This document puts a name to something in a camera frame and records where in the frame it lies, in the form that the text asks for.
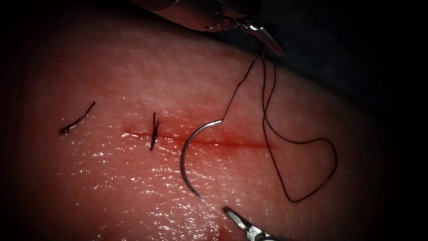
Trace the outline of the left arm needle driver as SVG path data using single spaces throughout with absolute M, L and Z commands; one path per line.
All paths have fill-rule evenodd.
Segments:
M 262 8 L 260 0 L 216 0 L 215 3 L 221 6 L 215 11 L 220 19 L 206 26 L 207 32 L 228 31 L 247 25 L 256 19 Z

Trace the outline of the right arm needle driver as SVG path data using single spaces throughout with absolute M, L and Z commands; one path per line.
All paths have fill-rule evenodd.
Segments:
M 268 234 L 253 225 L 246 230 L 246 237 L 249 241 L 284 241 L 283 238 Z

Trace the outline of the right arm needle driver jaw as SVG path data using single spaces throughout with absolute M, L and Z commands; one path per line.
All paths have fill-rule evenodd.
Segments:
M 241 230 L 248 231 L 251 227 L 249 221 L 244 219 L 241 215 L 239 215 L 237 212 L 235 212 L 228 206 L 224 206 L 222 210 Z

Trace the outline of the left arm needle driver jaw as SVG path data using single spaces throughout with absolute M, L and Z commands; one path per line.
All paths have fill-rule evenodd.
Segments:
M 285 50 L 282 45 L 269 33 L 265 26 L 259 24 L 250 24 L 249 30 L 258 37 L 266 46 L 268 46 L 278 56 L 284 56 Z

